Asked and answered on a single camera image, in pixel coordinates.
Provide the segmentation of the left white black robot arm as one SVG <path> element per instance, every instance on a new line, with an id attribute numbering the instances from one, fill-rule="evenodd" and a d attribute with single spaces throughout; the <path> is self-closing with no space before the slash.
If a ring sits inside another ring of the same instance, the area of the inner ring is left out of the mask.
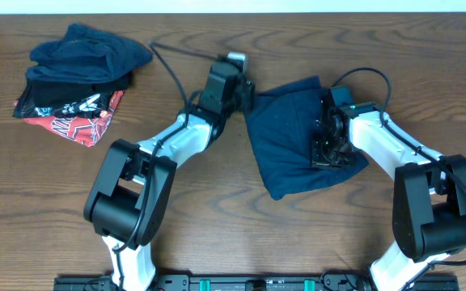
<path id="1" fill-rule="evenodd" d="M 147 290 L 156 276 L 150 243 L 165 214 L 178 167 L 208 149 L 235 112 L 252 109 L 255 85 L 247 58 L 231 53 L 210 67 L 203 91 L 193 93 L 176 121 L 156 136 L 108 149 L 83 216 L 112 257 L 113 290 Z"/>

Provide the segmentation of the navy blue shorts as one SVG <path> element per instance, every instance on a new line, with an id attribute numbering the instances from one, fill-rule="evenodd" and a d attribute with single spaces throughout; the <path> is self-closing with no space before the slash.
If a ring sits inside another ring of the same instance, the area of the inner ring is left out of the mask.
<path id="1" fill-rule="evenodd" d="M 328 90 L 312 76 L 258 93 L 245 122 L 263 184 L 274 200 L 329 188 L 354 177 L 369 162 L 357 154 L 353 166 L 322 170 L 311 165 L 312 138 L 321 133 L 321 100 Z"/>

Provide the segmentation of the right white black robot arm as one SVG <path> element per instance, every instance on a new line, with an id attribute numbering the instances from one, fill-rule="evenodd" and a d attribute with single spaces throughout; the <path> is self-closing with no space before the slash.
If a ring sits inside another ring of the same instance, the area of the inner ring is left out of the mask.
<path id="1" fill-rule="evenodd" d="M 408 290 L 436 265 L 466 248 L 466 158 L 445 156 L 397 126 L 375 103 L 325 103 L 311 163 L 354 165 L 359 153 L 391 178 L 394 243 L 370 266 L 360 290 Z"/>

